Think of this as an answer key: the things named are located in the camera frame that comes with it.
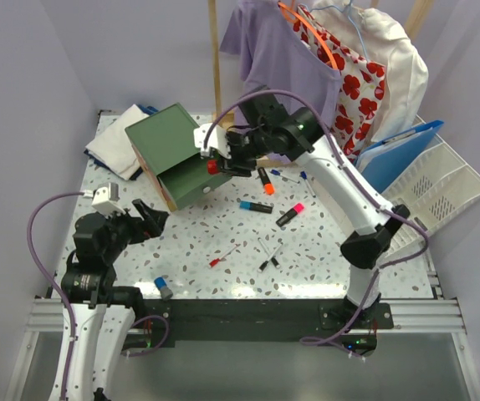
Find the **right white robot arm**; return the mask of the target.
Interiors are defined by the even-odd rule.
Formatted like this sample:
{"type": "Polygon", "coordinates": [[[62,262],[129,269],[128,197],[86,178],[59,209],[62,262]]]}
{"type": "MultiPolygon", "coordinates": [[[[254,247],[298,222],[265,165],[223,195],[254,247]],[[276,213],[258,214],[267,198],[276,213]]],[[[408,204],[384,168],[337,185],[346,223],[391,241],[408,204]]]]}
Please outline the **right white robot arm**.
{"type": "Polygon", "coordinates": [[[304,99],[261,86],[236,102],[248,131],[228,133],[217,123],[194,129],[194,144],[208,158],[210,174],[249,177],[259,158],[283,155],[302,167],[345,213],[353,231],[340,252],[350,264],[347,323],[363,328],[375,317],[380,261],[410,215],[378,193],[344,156],[327,124],[304,99]]]}

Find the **blue grey stamp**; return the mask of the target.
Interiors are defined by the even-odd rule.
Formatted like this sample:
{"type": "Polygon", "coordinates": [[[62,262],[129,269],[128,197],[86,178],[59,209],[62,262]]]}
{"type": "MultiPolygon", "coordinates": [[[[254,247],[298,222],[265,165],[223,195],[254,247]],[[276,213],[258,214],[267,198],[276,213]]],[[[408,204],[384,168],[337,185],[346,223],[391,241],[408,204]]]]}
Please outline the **blue grey stamp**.
{"type": "Polygon", "coordinates": [[[154,284],[157,288],[157,290],[160,293],[161,299],[163,301],[169,301],[173,297],[173,292],[172,290],[168,287],[166,280],[163,277],[157,277],[154,280],[154,284]]]}

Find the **blue document folder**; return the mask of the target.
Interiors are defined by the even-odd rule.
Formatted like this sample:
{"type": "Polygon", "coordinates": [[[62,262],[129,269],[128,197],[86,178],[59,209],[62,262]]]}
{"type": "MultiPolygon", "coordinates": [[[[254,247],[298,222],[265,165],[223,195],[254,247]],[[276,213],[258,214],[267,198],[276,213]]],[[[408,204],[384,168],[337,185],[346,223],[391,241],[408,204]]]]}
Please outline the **blue document folder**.
{"type": "Polygon", "coordinates": [[[359,154],[354,165],[382,193],[430,144],[443,125],[443,121],[434,120],[374,143],[359,154]]]}

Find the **red black stamp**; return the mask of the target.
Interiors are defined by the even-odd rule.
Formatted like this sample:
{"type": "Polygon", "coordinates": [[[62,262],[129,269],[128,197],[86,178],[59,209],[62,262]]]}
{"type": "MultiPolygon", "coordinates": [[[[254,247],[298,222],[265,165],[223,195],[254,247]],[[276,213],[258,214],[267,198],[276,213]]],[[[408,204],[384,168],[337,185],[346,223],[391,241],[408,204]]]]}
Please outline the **red black stamp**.
{"type": "Polygon", "coordinates": [[[217,175],[220,173],[220,168],[217,160],[209,160],[207,162],[207,172],[209,175],[217,175]]]}

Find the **three-drawer desk organizer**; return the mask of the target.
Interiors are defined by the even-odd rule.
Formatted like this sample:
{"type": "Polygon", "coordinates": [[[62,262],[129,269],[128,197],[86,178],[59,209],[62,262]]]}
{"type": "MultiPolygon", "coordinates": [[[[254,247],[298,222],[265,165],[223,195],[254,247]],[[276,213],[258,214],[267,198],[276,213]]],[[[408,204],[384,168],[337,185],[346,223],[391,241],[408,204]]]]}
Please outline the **three-drawer desk organizer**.
{"type": "Polygon", "coordinates": [[[192,205],[230,180],[207,172],[207,161],[194,144],[198,127],[176,103],[125,129],[140,167],[170,211],[192,205]]]}

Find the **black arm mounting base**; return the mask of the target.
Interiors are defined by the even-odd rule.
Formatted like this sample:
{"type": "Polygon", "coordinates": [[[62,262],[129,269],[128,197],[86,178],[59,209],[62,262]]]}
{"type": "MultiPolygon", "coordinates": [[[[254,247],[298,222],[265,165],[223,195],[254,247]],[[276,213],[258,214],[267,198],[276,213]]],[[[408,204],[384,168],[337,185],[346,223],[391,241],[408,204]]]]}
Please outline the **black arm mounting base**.
{"type": "Polygon", "coordinates": [[[191,299],[145,301],[150,323],[137,324],[123,349],[173,348],[182,341],[297,342],[328,338],[357,312],[345,299],[191,299]]]}

